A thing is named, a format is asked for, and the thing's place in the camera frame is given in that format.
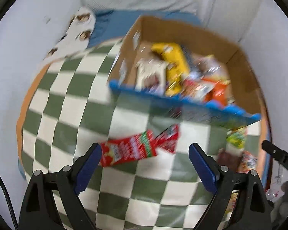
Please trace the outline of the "white bear print pillow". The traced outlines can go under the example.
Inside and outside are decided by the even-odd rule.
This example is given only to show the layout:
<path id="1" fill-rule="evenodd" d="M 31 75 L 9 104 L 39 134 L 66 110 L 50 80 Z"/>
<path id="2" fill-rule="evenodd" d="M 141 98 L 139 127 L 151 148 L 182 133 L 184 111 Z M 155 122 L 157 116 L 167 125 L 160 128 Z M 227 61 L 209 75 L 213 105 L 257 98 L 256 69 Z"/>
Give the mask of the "white bear print pillow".
<path id="1" fill-rule="evenodd" d="M 48 52 L 44 61 L 68 57 L 86 49 L 95 24 L 95 14 L 87 7 L 81 7 L 73 15 L 69 28 L 58 43 Z"/>

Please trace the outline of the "red long snack packet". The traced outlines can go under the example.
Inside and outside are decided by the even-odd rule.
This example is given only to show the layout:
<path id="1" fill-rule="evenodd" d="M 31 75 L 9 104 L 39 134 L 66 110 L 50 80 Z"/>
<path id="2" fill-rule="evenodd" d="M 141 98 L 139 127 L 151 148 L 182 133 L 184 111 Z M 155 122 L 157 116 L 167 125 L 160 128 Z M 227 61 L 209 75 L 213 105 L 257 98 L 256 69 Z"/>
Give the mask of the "red long snack packet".
<path id="1" fill-rule="evenodd" d="M 110 167 L 131 161 L 157 156 L 154 135 L 151 130 L 127 138 L 108 140 L 100 144 L 102 167 Z"/>

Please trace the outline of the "white Franzzi cookie packet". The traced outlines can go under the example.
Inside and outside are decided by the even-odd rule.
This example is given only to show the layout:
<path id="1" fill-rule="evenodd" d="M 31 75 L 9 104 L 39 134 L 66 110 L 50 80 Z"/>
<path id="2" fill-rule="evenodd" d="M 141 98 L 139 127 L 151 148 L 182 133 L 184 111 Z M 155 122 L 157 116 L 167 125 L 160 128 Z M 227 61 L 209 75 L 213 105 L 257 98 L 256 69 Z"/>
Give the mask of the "white Franzzi cookie packet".
<path id="1" fill-rule="evenodd" d="M 135 90 L 163 96 L 166 89 L 166 68 L 168 62 L 140 59 L 137 64 Z"/>

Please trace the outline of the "yellow snack packet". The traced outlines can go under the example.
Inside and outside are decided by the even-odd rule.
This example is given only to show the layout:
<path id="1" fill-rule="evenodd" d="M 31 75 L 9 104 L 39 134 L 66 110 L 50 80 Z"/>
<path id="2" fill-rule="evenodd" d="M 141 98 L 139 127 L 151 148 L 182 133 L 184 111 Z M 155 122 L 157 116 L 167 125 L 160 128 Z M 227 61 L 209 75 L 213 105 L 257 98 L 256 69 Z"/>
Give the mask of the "yellow snack packet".
<path id="1" fill-rule="evenodd" d="M 190 73 L 190 68 L 181 46 L 176 43 L 154 43 L 151 46 L 151 50 L 168 63 L 166 67 L 165 96 L 177 96 L 182 92 L 183 81 Z"/>

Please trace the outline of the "brown snack packet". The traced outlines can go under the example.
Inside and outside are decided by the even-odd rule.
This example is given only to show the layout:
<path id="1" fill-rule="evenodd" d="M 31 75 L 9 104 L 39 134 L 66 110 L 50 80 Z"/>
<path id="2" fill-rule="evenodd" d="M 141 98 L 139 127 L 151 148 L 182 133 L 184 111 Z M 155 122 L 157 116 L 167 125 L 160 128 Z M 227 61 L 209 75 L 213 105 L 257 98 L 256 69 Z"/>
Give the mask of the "brown snack packet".
<path id="1" fill-rule="evenodd" d="M 216 162 L 219 166 L 227 166 L 230 170 L 236 172 L 238 171 L 241 159 L 242 156 L 232 155 L 224 149 L 219 149 Z"/>

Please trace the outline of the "fruit gummy candy packet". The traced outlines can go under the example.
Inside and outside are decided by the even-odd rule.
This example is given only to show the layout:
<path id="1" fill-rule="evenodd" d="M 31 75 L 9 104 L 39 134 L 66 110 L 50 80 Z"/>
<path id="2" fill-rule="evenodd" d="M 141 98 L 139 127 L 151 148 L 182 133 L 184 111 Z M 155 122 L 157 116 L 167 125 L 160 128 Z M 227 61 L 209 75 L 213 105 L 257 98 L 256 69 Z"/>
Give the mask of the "fruit gummy candy packet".
<path id="1" fill-rule="evenodd" d="M 233 145 L 237 149 L 244 149 L 247 139 L 247 128 L 239 128 L 229 131 L 226 136 L 227 143 Z"/>

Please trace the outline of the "green white checkered mat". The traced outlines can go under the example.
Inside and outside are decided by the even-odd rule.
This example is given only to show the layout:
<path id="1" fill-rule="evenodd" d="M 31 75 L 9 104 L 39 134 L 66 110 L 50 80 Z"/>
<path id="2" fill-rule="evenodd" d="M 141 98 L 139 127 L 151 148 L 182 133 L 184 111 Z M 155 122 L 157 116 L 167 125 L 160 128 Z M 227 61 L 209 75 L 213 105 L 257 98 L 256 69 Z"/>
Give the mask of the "green white checkered mat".
<path id="1" fill-rule="evenodd" d="M 28 92 L 17 126 L 24 174 L 59 171 L 94 142 L 161 133 L 178 123 L 177 151 L 159 149 L 153 158 L 109 168 L 98 167 L 80 193 L 100 229 L 190 229 L 204 213 L 206 192 L 188 157 L 197 142 L 215 157 L 226 145 L 229 124 L 209 122 L 199 110 L 172 111 L 157 102 L 114 95 L 108 74 L 120 51 L 108 40 L 70 58 L 46 65 Z"/>

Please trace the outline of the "blue bed sheet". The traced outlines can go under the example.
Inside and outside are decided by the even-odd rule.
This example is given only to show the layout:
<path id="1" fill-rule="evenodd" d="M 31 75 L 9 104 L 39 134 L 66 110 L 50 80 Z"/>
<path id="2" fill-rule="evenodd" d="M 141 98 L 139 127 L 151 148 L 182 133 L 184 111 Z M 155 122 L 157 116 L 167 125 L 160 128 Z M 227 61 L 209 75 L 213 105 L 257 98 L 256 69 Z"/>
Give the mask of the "blue bed sheet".
<path id="1" fill-rule="evenodd" d="M 96 23 L 90 36 L 88 48 L 118 37 L 124 37 L 141 15 L 159 17 L 165 20 L 179 20 L 192 25 L 201 25 L 194 14 L 179 11 L 156 10 L 98 10 Z"/>

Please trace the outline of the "cardboard milk box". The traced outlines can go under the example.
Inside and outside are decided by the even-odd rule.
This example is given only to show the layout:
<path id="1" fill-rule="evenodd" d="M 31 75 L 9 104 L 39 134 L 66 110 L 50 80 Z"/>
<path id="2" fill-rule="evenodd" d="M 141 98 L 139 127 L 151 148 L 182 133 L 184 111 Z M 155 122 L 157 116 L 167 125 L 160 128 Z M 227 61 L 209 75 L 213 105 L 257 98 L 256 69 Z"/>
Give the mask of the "cardboard milk box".
<path id="1" fill-rule="evenodd" d="M 181 46 L 190 68 L 185 78 L 210 78 L 227 82 L 228 105 L 216 101 L 190 101 L 181 96 L 167 97 L 135 90 L 140 59 L 161 60 L 152 52 L 154 43 Z M 129 98 L 129 104 L 144 104 L 152 112 L 205 122 L 228 129 L 251 125 L 261 119 L 260 91 L 247 56 L 226 38 L 199 26 L 153 16 L 140 16 L 123 38 L 111 67 L 108 84 L 112 92 Z"/>

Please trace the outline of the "small red candy packet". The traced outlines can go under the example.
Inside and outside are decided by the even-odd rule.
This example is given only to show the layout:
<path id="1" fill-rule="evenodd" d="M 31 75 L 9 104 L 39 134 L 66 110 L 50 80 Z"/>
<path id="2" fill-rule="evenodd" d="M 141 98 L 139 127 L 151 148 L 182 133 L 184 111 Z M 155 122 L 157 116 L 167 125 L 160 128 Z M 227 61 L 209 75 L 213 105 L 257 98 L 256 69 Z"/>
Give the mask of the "small red candy packet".
<path id="1" fill-rule="evenodd" d="M 173 124 L 155 138 L 156 148 L 160 148 L 171 154 L 175 154 L 178 139 L 179 124 Z"/>

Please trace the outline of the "white door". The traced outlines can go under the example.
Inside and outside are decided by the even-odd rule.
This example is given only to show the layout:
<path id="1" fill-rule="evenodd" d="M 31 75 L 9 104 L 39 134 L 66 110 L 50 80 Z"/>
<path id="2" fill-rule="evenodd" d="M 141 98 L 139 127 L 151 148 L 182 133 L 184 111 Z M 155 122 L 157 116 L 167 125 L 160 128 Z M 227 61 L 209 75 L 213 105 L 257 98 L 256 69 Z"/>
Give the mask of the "white door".
<path id="1" fill-rule="evenodd" d="M 262 0 L 213 0 L 206 27 L 239 42 L 258 12 Z"/>

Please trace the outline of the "orange snack packet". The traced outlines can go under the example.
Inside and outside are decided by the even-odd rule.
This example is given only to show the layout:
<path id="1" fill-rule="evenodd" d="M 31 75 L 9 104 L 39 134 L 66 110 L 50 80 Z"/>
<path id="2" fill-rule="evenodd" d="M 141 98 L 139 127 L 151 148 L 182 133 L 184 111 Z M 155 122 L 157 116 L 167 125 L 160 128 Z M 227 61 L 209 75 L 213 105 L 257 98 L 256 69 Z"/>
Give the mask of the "orange snack packet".
<path id="1" fill-rule="evenodd" d="M 190 101 L 207 103 L 216 101 L 221 107 L 228 105 L 227 82 L 215 81 L 210 78 L 199 80 L 185 79 L 181 96 Z"/>

